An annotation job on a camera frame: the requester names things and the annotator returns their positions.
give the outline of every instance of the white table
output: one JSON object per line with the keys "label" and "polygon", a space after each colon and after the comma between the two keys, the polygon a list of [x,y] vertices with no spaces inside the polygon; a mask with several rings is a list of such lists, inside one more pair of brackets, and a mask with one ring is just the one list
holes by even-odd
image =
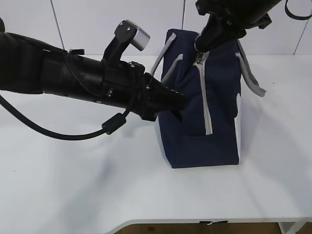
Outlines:
{"label": "white table", "polygon": [[[150,69],[155,57],[125,59]],[[239,166],[173,170],[158,125],[135,115],[112,136],[64,142],[0,108],[0,233],[112,234],[134,223],[312,218],[312,56],[249,59],[268,93],[258,98],[242,84]],[[36,123],[67,134],[98,130],[119,111],[1,94]]]}

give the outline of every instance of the navy blue bag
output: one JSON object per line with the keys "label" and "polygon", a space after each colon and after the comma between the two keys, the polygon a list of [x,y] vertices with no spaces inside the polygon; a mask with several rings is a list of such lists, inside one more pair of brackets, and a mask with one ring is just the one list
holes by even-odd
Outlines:
{"label": "navy blue bag", "polygon": [[236,165],[240,157],[240,78],[257,95],[259,87],[238,40],[207,53],[195,49],[198,33],[171,29],[153,74],[164,57],[162,82],[185,95],[182,122],[159,114],[166,157],[172,168]]}

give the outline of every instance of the white wall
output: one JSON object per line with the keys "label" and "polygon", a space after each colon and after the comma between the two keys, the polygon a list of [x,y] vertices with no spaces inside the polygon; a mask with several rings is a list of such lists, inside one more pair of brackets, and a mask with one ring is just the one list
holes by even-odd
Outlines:
{"label": "white wall", "polygon": [[307,28],[302,35],[296,55],[312,55],[312,19],[309,20]]}
{"label": "white wall", "polygon": [[69,48],[103,54],[122,20],[131,20],[151,35],[143,52],[130,46],[125,55],[157,55],[166,32],[182,27],[183,0],[53,0],[58,22]]}
{"label": "white wall", "polygon": [[[170,28],[181,28],[184,0],[53,0],[65,48],[85,48],[86,54],[101,55],[119,22],[132,20],[152,39],[143,52],[130,46],[125,55],[157,55]],[[199,16],[196,0],[186,0],[184,29],[200,32],[208,16]],[[305,21],[287,17],[284,3],[270,12],[273,23],[265,30],[248,30],[241,41],[247,54],[292,55]],[[307,15],[311,0],[290,0],[290,8]],[[61,47],[50,0],[0,0],[0,17],[7,32],[43,40]],[[312,54],[312,21],[296,54]]]}
{"label": "white wall", "polygon": [[6,32],[22,34],[61,47],[49,0],[0,0]]}

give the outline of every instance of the gray bag handle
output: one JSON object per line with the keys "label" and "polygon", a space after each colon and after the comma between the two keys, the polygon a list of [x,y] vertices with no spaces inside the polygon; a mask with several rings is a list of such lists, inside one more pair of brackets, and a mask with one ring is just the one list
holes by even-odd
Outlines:
{"label": "gray bag handle", "polygon": [[238,46],[239,46],[241,53],[236,53],[235,55],[239,59],[240,68],[242,70],[243,78],[244,78],[248,88],[250,88],[251,91],[253,91],[256,95],[258,95],[260,97],[264,97],[265,93],[267,91],[264,90],[263,88],[259,87],[259,83],[258,83],[257,79],[254,77],[254,75],[250,69],[250,65],[248,63],[245,51],[244,51],[240,41],[237,40],[237,43],[238,43]]}

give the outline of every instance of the zipper pull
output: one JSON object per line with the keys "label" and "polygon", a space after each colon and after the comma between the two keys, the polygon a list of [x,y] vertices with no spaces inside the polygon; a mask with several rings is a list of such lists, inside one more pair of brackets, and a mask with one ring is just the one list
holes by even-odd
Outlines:
{"label": "zipper pull", "polygon": [[197,61],[196,61],[196,63],[201,64],[202,59],[203,59],[203,56],[204,56],[204,53],[199,52],[198,55],[197,55]]}

